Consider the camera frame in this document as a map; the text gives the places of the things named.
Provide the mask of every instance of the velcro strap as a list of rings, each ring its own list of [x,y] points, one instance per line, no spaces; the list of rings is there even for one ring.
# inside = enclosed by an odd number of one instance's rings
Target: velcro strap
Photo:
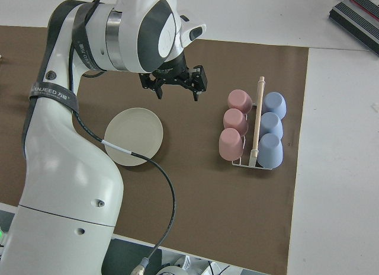
[[[79,103],[76,95],[67,88],[51,82],[36,82],[31,87],[29,99],[47,97],[62,103],[74,112],[79,112]]]
[[[104,71],[95,62],[89,46],[87,31],[85,26],[87,24],[87,15],[95,11],[98,4],[89,2],[79,7],[72,27],[72,44],[78,53],[80,59],[87,68],[93,71]]]

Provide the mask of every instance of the brown table surface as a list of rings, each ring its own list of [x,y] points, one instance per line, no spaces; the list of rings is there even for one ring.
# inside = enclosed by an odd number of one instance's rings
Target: brown table surface
[[[46,33],[45,28],[0,27],[0,202],[14,206],[25,179],[21,129]],[[142,88],[137,74],[107,72],[97,79],[82,79],[78,94],[82,119],[103,136],[112,118],[128,108],[144,107],[160,118],[164,136],[154,160],[172,178],[178,199],[165,247],[284,275],[308,49],[198,40],[185,54],[189,67],[205,67],[208,90],[199,102],[189,91],[168,85],[158,100]],[[218,153],[229,92],[240,88],[254,100],[260,76],[266,79],[266,93],[279,91],[287,101],[284,162],[273,171],[233,167]],[[171,214],[166,181],[149,164],[119,169],[125,191],[115,233],[154,243]]]

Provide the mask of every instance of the metal ring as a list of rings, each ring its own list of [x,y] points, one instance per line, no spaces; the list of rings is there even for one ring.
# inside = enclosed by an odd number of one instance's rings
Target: metal ring
[[[107,43],[108,56],[113,66],[119,71],[127,71],[121,57],[120,43],[118,41],[118,34],[120,31],[122,12],[112,10],[109,14],[107,21],[107,28],[105,30],[105,40]]]

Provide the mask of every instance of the white round plate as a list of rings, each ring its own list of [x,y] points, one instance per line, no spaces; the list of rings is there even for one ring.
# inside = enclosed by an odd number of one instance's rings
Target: white round plate
[[[152,158],[163,140],[163,127],[156,114],[145,108],[131,108],[117,114],[109,123],[104,139],[123,149]],[[136,158],[105,146],[110,158],[121,165],[133,167],[145,163]]]

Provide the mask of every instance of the white cable sleeve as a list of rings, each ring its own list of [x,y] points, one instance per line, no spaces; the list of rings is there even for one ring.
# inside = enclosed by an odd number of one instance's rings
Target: white cable sleeve
[[[120,152],[124,152],[125,154],[131,155],[131,151],[128,151],[127,149],[123,149],[123,148],[120,148],[119,146],[113,145],[112,143],[109,143],[106,140],[102,140],[101,143],[105,146],[109,146],[109,147],[114,148]]]

